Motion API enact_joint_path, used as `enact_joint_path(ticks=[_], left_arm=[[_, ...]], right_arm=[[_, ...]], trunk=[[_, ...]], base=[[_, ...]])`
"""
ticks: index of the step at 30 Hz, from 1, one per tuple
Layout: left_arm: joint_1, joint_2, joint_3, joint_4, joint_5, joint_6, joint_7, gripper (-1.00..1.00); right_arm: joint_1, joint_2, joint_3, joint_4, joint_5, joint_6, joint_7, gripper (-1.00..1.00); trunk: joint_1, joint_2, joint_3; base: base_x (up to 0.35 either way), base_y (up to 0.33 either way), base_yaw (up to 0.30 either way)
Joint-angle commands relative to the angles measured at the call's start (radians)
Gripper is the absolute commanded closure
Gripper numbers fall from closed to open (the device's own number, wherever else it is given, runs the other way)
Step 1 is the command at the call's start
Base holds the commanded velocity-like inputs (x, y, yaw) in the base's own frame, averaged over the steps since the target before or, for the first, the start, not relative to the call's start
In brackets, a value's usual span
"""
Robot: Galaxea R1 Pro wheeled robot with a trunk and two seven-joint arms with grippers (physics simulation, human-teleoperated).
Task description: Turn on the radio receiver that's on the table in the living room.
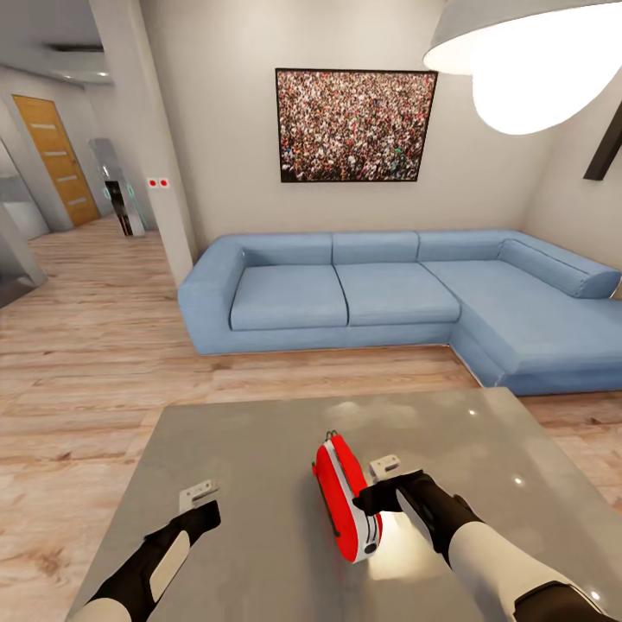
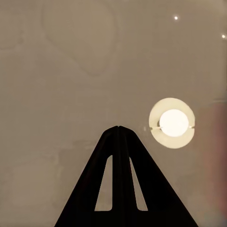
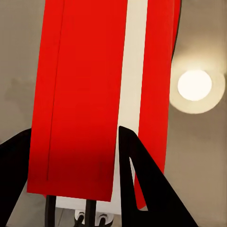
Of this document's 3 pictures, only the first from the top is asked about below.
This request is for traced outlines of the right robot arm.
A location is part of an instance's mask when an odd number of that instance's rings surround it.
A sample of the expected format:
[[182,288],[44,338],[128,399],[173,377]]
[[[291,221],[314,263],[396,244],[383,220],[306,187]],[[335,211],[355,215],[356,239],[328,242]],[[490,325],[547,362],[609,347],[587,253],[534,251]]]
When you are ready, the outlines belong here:
[[442,554],[486,622],[619,622],[575,583],[538,562],[451,497],[422,469],[388,479],[400,460],[374,460],[373,485],[352,504],[366,516],[404,512]]

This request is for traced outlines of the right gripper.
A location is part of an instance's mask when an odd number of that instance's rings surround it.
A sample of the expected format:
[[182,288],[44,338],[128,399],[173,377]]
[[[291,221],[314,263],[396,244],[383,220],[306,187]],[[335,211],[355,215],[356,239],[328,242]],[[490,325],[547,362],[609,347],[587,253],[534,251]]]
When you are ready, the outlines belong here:
[[359,491],[359,497],[354,498],[352,504],[361,511],[365,511],[366,516],[374,516],[383,511],[394,512],[387,503],[387,496],[385,496],[385,486],[391,480],[392,478],[379,481],[376,485]]

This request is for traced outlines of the radio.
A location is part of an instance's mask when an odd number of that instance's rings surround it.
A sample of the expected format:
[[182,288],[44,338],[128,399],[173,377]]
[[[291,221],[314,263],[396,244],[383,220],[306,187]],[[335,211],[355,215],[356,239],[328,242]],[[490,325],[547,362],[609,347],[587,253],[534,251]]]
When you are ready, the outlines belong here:
[[358,459],[343,436],[330,435],[312,462],[327,515],[340,553],[350,562],[360,562],[378,551],[383,535],[381,512],[366,516],[352,504],[359,491],[368,488]]

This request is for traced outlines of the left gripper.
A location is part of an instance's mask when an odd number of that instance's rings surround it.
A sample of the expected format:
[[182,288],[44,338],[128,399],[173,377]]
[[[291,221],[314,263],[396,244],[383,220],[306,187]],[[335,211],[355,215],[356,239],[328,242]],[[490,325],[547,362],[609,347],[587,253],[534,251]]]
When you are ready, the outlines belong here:
[[[181,514],[177,518],[189,518],[194,522],[197,530],[195,541],[197,541],[205,532],[218,527],[221,524],[221,518],[219,515],[218,503],[213,500],[202,506],[198,506],[197,509],[192,509],[186,513]],[[196,543],[194,541],[194,543]]]

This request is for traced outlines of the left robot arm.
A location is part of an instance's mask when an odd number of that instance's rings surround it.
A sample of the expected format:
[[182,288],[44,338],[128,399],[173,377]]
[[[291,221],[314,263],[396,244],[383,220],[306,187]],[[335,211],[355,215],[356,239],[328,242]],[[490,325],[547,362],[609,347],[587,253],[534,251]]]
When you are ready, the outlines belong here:
[[68,622],[146,622],[186,561],[188,550],[205,532],[221,524],[218,503],[194,501],[217,492],[209,479],[180,493],[180,516],[151,530],[140,549],[102,583]]

